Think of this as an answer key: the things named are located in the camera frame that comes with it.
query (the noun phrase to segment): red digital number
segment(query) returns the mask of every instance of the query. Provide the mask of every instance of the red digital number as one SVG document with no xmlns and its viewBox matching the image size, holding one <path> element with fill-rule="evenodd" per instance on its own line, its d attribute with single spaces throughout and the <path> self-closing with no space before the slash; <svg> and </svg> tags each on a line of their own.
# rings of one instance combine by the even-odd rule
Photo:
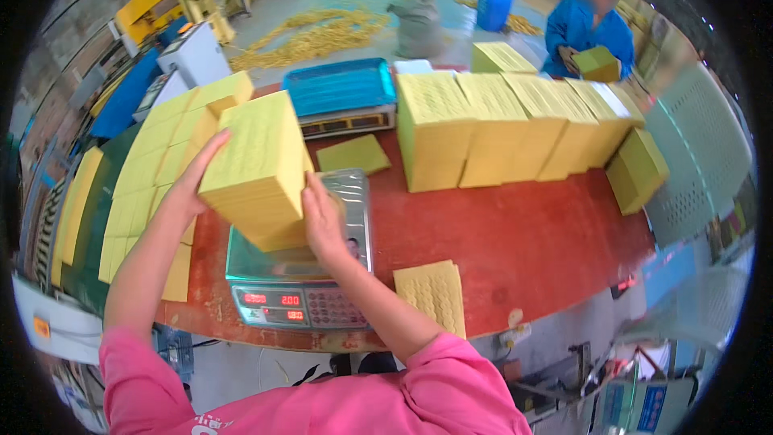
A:
<svg viewBox="0 0 773 435">
<path fill-rule="evenodd" d="M 245 294 L 244 302 L 250 305 L 265 305 L 266 296 L 265 294 Z"/>
<path fill-rule="evenodd" d="M 282 296 L 283 306 L 300 306 L 301 298 L 298 296 Z"/>
</svg>

